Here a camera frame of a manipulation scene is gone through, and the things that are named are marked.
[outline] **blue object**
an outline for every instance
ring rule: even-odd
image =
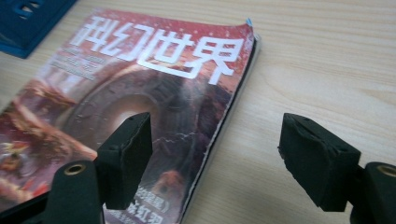
[[[0,0],[0,51],[29,54],[77,0]]]

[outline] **light wood surface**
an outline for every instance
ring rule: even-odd
[[[309,117],[362,152],[396,163],[394,0],[80,0],[28,60],[0,53],[3,108],[93,7],[234,25],[247,17],[262,52],[185,223],[349,223],[324,213],[277,152],[283,113]]]

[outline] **magazine cover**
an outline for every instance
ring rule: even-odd
[[[153,155],[108,223],[179,223],[245,78],[251,25],[96,9],[0,115],[0,212],[50,190],[55,171],[94,160],[128,117],[150,112]]]

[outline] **brass screw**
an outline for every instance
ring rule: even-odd
[[[388,165],[379,165],[376,168],[384,175],[396,177],[396,168],[394,168],[394,167],[391,167]]]
[[[85,170],[85,165],[84,164],[74,164],[67,169],[64,170],[64,173],[66,175],[78,175],[79,173],[83,172]]]

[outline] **wooden table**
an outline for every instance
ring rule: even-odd
[[[233,25],[247,17],[262,52],[185,223],[348,223],[316,208],[278,155],[283,113],[309,117],[396,163],[396,2],[392,0],[80,0],[28,60],[0,53],[3,108],[93,7]]]

